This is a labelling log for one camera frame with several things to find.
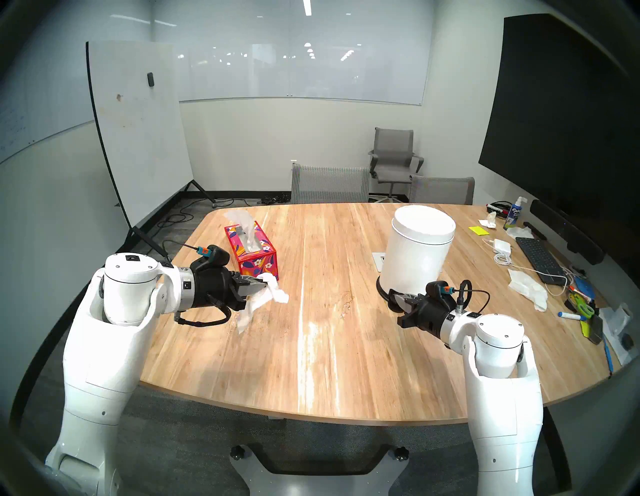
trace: black keyboard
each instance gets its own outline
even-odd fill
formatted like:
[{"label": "black keyboard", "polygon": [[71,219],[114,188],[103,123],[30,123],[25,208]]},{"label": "black keyboard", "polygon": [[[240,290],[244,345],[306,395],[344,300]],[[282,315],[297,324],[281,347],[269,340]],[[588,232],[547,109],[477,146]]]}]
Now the black keyboard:
[{"label": "black keyboard", "polygon": [[564,271],[560,268],[556,259],[553,258],[551,253],[549,253],[545,248],[542,241],[529,237],[517,237],[516,243],[521,247],[535,270],[549,274],[538,274],[538,277],[540,277],[540,280],[543,283],[564,286],[564,283],[566,282],[566,279],[564,278]]}]

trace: chair backrest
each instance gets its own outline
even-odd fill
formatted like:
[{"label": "chair backrest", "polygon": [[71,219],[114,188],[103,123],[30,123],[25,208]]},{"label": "chair backrest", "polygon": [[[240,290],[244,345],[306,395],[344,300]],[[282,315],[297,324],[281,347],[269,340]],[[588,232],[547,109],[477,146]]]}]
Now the chair backrest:
[{"label": "chair backrest", "polygon": [[376,128],[373,152],[379,164],[404,165],[409,167],[413,156],[413,129]]},{"label": "chair backrest", "polygon": [[291,203],[367,203],[369,169],[293,164]]},{"label": "chair backrest", "polygon": [[415,204],[471,205],[476,180],[473,177],[411,176],[409,201]]}]

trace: white cable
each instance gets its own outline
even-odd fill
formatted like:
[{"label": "white cable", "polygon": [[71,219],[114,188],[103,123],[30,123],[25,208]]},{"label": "white cable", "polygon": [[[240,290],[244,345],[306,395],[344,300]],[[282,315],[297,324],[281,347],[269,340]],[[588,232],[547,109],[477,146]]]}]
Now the white cable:
[{"label": "white cable", "polygon": [[[488,244],[489,246],[491,246],[491,247],[493,248],[493,240],[492,240],[492,241],[489,241],[489,240],[487,240],[486,238],[483,238],[483,242],[484,242],[485,244]],[[507,267],[508,267],[508,266],[512,266],[512,267],[516,267],[517,269],[530,270],[530,271],[533,271],[533,272],[537,272],[538,274],[542,274],[543,276],[550,276],[550,277],[562,277],[562,278],[564,278],[564,286],[563,286],[563,288],[562,288],[562,291],[561,291],[561,292],[559,292],[559,293],[557,293],[557,294],[556,294],[556,293],[552,293],[551,291],[549,291],[548,286],[545,284],[545,288],[546,288],[547,292],[548,292],[551,296],[562,296],[562,295],[563,295],[563,293],[564,293],[564,290],[566,289],[566,287],[567,287],[568,285],[570,285],[570,284],[572,284],[572,283],[573,283],[573,276],[575,276],[575,275],[576,275],[576,274],[574,274],[573,272],[571,272],[569,269],[567,269],[567,268],[565,268],[565,267],[562,267],[562,266],[560,266],[560,268],[561,268],[561,269],[563,270],[563,272],[565,273],[565,275],[564,275],[564,276],[555,276],[555,275],[551,275],[551,274],[548,274],[548,273],[545,273],[545,272],[537,271],[537,270],[535,270],[535,269],[529,269],[528,267],[521,267],[521,266],[519,266],[519,265],[514,265],[513,261],[511,260],[511,257],[510,257],[509,255],[506,255],[505,253],[496,253],[496,254],[493,256],[493,261],[494,261],[495,263],[497,263],[498,265],[501,265],[501,266],[507,266]]]}]

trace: chair armrest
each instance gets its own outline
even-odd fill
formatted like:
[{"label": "chair armrest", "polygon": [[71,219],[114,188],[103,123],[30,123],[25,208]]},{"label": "chair armrest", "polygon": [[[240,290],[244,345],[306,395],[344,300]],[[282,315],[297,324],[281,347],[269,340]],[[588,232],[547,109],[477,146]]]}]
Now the chair armrest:
[{"label": "chair armrest", "polygon": [[379,157],[377,153],[373,152],[373,150],[369,152],[369,155],[371,155],[371,163],[369,164],[369,174],[371,175],[371,177],[375,179],[378,175],[374,172],[374,169],[376,168],[376,164],[378,163]]},{"label": "chair armrest", "polygon": [[412,157],[416,157],[418,159],[418,168],[415,170],[415,173],[418,174],[420,172],[420,167],[422,167],[422,164],[424,163],[424,157],[416,154],[412,154]]}]

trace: green scissors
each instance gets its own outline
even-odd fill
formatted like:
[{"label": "green scissors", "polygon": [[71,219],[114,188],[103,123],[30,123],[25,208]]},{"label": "green scissors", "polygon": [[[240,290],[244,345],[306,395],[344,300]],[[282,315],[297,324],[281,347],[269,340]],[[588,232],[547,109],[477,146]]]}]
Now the green scissors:
[{"label": "green scissors", "polygon": [[580,315],[587,317],[588,319],[593,317],[595,311],[587,304],[586,301],[584,301],[582,296],[576,293],[571,293],[569,295],[569,300],[573,303],[573,306]]}]

